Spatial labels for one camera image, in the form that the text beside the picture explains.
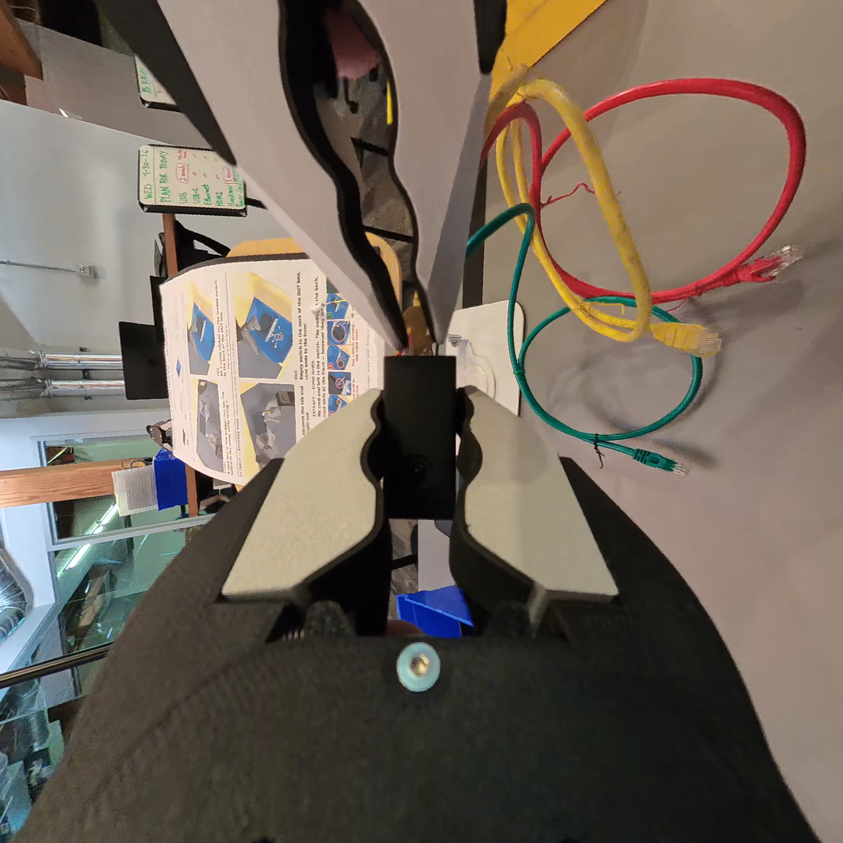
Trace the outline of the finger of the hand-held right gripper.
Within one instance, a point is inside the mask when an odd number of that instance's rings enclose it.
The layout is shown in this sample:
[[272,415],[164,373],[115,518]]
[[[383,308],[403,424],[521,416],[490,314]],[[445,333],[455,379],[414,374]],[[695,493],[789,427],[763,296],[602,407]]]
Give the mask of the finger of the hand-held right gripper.
[[159,7],[249,186],[385,342],[405,346],[392,280],[364,230],[353,144],[319,78],[319,48],[330,44],[318,5]]
[[492,71],[492,2],[363,1],[395,97],[392,166],[413,213],[430,332],[458,304]]

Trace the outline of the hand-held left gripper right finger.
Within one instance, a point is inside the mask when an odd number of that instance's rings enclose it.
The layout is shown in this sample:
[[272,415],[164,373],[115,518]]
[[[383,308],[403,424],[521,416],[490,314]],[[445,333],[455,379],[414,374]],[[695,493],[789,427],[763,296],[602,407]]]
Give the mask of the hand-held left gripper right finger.
[[472,615],[515,605],[537,628],[557,600],[613,601],[616,580],[554,448],[477,388],[463,406],[449,567]]

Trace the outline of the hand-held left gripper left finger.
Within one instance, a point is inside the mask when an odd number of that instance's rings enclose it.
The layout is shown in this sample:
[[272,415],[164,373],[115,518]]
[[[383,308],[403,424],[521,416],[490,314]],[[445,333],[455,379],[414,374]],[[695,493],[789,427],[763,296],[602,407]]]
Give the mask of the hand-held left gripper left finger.
[[384,635],[392,537],[382,487],[383,393],[313,427],[281,461],[221,596],[297,609],[331,602],[359,636]]

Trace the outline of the black ethernet port block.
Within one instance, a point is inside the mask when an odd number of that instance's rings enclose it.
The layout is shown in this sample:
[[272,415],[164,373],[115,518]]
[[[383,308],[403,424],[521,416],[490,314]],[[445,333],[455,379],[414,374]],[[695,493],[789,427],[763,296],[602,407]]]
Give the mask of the black ethernet port block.
[[386,513],[449,520],[456,497],[455,359],[388,357],[384,374]]

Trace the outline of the person's right hand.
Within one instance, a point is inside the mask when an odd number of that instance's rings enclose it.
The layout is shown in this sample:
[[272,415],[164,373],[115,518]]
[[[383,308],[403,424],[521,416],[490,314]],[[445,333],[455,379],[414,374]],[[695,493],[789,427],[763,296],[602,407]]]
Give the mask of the person's right hand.
[[348,11],[329,9],[325,12],[324,22],[340,79],[361,79],[378,66],[377,51]]

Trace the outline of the small whiteboard green writing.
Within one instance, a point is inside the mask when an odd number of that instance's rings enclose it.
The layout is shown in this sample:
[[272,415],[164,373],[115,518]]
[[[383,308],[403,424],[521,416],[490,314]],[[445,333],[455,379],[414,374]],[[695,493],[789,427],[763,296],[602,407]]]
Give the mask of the small whiteboard green writing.
[[141,104],[150,110],[158,111],[180,111],[172,96],[163,85],[155,78],[148,66],[142,59],[134,57],[137,90]]
[[242,175],[212,150],[144,144],[137,202],[145,213],[246,216]]

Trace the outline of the blue plastic bin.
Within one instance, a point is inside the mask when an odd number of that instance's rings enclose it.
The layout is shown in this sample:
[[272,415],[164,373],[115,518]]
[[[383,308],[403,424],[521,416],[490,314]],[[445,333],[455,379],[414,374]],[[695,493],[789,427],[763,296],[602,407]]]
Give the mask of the blue plastic bin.
[[399,620],[404,620],[433,638],[461,638],[472,635],[473,621],[461,589],[447,586],[395,596]]

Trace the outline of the blue storage crate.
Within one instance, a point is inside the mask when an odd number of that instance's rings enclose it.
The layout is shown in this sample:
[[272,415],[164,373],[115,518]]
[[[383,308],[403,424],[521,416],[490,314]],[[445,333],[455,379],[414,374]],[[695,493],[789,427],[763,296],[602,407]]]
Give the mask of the blue storage crate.
[[159,511],[188,506],[186,466],[167,448],[154,456],[153,474]]

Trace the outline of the yellow plastic bin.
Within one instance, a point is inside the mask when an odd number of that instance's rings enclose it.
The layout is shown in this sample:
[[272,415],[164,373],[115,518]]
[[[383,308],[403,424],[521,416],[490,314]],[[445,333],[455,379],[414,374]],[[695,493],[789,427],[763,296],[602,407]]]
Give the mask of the yellow plastic bin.
[[505,35],[491,74],[496,93],[511,75],[532,68],[605,1],[508,1]]

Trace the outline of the white base clear stand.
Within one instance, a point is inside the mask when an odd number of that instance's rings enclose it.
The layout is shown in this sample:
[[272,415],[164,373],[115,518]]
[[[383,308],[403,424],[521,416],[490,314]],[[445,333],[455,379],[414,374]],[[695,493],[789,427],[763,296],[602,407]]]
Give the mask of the white base clear stand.
[[516,303],[512,321],[508,302],[500,301],[454,313],[440,350],[455,359],[458,388],[474,387],[519,415],[521,393],[509,346],[521,347],[524,314]]

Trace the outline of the printed instruction sheet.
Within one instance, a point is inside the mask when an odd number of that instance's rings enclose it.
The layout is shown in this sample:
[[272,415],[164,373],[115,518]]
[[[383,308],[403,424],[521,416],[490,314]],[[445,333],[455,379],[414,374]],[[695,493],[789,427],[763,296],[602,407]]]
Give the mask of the printed instruction sheet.
[[381,388],[385,344],[304,255],[224,258],[161,288],[174,454],[244,486]]

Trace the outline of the black flat monitor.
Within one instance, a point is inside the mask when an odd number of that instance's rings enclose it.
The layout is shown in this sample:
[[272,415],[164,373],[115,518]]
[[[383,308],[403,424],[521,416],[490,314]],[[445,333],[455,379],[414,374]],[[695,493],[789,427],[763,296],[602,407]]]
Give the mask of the black flat monitor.
[[126,398],[166,400],[163,336],[153,324],[120,321],[118,330]]

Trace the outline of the shiny metal pipe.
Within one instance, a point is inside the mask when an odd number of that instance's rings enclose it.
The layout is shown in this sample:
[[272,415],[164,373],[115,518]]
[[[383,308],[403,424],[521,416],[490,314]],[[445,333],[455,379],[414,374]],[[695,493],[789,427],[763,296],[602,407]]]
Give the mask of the shiny metal pipe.
[[92,399],[111,395],[126,395],[123,380],[91,380],[85,378],[71,380],[44,378],[1,379],[2,400],[36,400],[67,397]]
[[123,361],[119,354],[46,353],[2,348],[1,369],[31,372],[122,371]]

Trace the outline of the silver flexible duct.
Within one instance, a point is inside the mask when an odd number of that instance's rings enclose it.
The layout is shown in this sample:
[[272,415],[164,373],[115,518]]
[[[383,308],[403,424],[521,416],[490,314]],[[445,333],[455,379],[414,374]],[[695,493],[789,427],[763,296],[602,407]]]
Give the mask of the silver flexible duct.
[[1,643],[23,624],[32,606],[33,590],[23,568],[1,546]]

